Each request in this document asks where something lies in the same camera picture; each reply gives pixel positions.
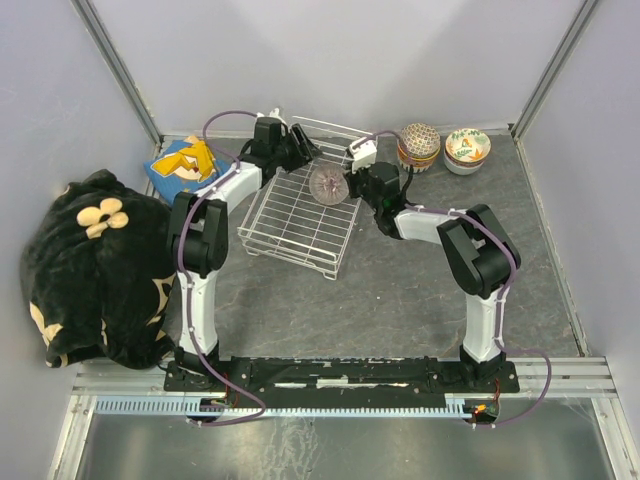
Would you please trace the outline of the white wire dish rack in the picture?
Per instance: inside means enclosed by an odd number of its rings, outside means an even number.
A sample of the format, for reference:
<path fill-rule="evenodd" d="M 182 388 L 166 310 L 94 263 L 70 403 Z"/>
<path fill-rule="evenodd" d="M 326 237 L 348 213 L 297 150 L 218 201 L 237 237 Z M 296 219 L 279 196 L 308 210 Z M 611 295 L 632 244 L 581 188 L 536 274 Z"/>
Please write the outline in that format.
<path fill-rule="evenodd" d="M 325 206 L 312 196 L 310 179 L 318 166 L 344 166 L 347 147 L 369 133 L 302 116 L 292 121 L 302 126 L 322 154 L 292 173 L 278 171 L 255 194 L 238 235 L 250 255 L 277 258 L 335 280 L 361 201 L 348 198 Z"/>

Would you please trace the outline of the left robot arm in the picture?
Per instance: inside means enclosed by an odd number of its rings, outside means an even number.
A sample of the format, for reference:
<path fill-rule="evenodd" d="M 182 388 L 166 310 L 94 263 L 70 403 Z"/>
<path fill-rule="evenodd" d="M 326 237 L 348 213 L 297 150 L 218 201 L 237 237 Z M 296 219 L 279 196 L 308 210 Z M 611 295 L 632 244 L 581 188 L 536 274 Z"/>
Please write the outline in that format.
<path fill-rule="evenodd" d="M 183 192 L 174 198 L 167 249 L 182 295 L 175 363 L 198 389 L 212 389 L 221 378 L 221 366 L 215 361 L 218 335 L 213 311 L 217 276 L 229 251 L 229 214 L 278 171 L 293 172 L 320 155 L 300 124 L 261 116 L 255 121 L 253 137 L 224 174 L 195 193 Z"/>

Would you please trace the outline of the black plush flower blanket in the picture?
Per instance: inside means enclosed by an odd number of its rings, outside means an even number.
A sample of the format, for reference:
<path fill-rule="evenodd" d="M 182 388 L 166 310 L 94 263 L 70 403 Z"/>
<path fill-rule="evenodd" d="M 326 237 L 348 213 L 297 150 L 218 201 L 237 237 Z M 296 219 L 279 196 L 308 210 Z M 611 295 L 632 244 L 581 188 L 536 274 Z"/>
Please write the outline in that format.
<path fill-rule="evenodd" d="M 53 201 L 20 259 L 48 367 L 105 357 L 144 370 L 173 351 L 164 328 L 176 277 L 166 249 L 170 216 L 165 203 L 106 169 Z"/>

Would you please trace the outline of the grey striped bowl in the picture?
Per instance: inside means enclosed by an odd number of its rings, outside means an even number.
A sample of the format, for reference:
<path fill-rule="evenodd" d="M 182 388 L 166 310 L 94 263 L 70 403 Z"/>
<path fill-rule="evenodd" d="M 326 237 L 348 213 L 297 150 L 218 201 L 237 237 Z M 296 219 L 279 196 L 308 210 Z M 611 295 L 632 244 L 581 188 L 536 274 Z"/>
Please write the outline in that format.
<path fill-rule="evenodd" d="M 340 204 L 349 197 L 349 186 L 342 167 L 324 164 L 316 167 L 309 178 L 313 198 L 325 206 Z"/>

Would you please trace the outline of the maroon tile pattern bowl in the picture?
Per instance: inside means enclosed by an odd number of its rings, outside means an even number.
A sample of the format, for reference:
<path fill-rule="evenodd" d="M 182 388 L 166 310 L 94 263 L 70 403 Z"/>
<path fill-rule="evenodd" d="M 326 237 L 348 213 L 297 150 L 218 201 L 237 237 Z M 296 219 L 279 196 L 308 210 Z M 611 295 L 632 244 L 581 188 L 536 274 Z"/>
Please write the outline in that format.
<path fill-rule="evenodd" d="M 400 131 L 401 148 L 410 156 L 427 157 L 441 147 L 439 132 L 425 123 L 412 123 Z"/>

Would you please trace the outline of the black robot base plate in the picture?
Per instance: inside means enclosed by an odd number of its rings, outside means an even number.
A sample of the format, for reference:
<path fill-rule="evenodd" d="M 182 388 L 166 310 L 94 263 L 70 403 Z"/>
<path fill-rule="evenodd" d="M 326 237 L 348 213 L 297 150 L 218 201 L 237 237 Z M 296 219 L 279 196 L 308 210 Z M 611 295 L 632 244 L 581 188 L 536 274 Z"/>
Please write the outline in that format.
<path fill-rule="evenodd" d="M 434 408 L 445 405 L 447 394 L 492 396 L 520 391 L 515 365 L 504 355 L 487 367 L 430 357 L 233 357 L 212 364 L 269 409 Z"/>

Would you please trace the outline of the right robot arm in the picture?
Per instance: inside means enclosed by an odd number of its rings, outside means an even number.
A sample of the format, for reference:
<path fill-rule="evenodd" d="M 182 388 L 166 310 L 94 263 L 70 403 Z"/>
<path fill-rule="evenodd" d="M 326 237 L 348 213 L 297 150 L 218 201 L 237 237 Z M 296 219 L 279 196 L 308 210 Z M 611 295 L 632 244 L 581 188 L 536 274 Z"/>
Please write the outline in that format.
<path fill-rule="evenodd" d="M 466 332 L 459 353 L 459 379 L 467 389 L 491 384 L 506 353 L 502 344 L 504 303 L 521 265 L 513 241 L 486 204 L 466 210 L 432 209 L 407 200 L 409 182 L 400 183 L 399 169 L 375 163 L 343 177 L 349 196 L 363 200 L 374 213 L 378 229 L 397 240 L 415 240 L 442 247 L 451 274 L 466 298 Z"/>

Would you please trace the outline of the white bowl red lattice pattern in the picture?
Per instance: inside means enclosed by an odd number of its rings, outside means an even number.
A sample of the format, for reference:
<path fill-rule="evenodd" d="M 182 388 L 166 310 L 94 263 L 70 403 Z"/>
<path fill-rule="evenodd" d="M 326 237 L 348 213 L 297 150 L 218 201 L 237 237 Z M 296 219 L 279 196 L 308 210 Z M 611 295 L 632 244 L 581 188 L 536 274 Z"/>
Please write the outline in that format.
<path fill-rule="evenodd" d="M 446 159 L 446 162 L 448 164 L 456 165 L 457 167 L 462 168 L 462 169 L 466 169 L 466 170 L 471 170 L 473 168 L 479 167 L 486 160 L 486 157 L 483 157 L 483 158 L 481 158 L 479 160 L 462 161 L 462 160 L 459 160 L 459 159 L 455 159 L 448 152 L 444 153 L 444 158 Z"/>

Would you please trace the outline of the white bowl teal leaf pattern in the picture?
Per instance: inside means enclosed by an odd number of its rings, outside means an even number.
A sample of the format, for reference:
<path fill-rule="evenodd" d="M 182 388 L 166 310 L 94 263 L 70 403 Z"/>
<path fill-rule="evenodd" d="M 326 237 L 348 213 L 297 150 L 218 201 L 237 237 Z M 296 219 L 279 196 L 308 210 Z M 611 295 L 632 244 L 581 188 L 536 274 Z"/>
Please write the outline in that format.
<path fill-rule="evenodd" d="M 417 165 L 414 165 L 414 164 L 410 164 L 410 163 L 407 163 L 407 162 L 404 162 L 404 161 L 400 160 L 399 161 L 399 165 L 406 172 L 413 172 L 414 174 L 420 174 L 420 173 L 424 173 L 424 172 L 428 171 L 429 168 L 433 165 L 433 163 L 432 162 L 426 162 L 426 163 L 418 163 Z"/>

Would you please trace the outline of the plain white ribbed bowl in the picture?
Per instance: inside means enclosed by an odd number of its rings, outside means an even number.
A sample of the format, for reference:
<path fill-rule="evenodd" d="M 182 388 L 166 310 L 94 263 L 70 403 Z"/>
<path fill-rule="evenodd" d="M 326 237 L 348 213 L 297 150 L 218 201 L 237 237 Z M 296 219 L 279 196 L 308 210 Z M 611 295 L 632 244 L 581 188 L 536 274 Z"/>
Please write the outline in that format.
<path fill-rule="evenodd" d="M 477 172 L 482 166 L 483 164 L 480 163 L 478 165 L 475 166 L 465 166 L 465 165 L 459 165 L 456 164 L 454 162 L 450 162 L 448 158 L 445 159 L 445 166 L 446 168 L 459 176 L 467 176 L 467 175 L 471 175 L 475 172 Z"/>

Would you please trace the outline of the yellow sun pattern bowl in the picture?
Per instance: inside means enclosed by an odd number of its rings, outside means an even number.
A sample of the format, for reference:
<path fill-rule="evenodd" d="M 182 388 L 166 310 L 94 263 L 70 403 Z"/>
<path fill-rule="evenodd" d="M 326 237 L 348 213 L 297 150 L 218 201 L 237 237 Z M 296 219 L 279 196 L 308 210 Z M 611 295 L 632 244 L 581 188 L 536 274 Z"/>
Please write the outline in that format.
<path fill-rule="evenodd" d="M 438 148 L 436 151 L 434 151 L 431 155 L 427 157 L 418 157 L 418 156 L 410 156 L 400 146 L 397 147 L 398 161 L 402 160 L 404 162 L 414 164 L 414 165 L 417 165 L 418 163 L 426 163 L 426 162 L 434 163 L 438 155 L 440 154 L 440 152 L 441 152 L 441 149 Z"/>

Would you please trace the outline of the white bowl orange flower pattern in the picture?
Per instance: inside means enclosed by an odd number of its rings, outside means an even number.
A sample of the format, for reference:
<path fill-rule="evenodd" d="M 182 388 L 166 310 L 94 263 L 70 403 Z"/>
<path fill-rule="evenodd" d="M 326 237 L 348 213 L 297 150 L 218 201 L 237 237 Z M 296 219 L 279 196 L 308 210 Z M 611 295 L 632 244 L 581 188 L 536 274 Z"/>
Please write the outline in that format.
<path fill-rule="evenodd" d="M 445 142 L 450 158 L 461 164 L 482 162 L 491 150 L 491 140 L 476 128 L 462 128 L 451 132 Z"/>

